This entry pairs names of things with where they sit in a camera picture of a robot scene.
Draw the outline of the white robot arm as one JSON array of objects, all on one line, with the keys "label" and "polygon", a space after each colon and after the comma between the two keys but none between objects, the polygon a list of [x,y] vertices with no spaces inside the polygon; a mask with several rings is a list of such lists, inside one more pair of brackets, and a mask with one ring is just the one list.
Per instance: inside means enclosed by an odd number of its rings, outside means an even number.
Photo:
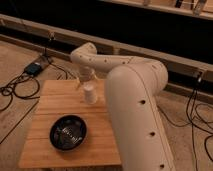
[{"label": "white robot arm", "polygon": [[73,50],[72,62],[107,74],[107,111],[123,171],[176,171],[155,96],[168,83],[165,65],[138,56],[100,55],[88,42]]}]

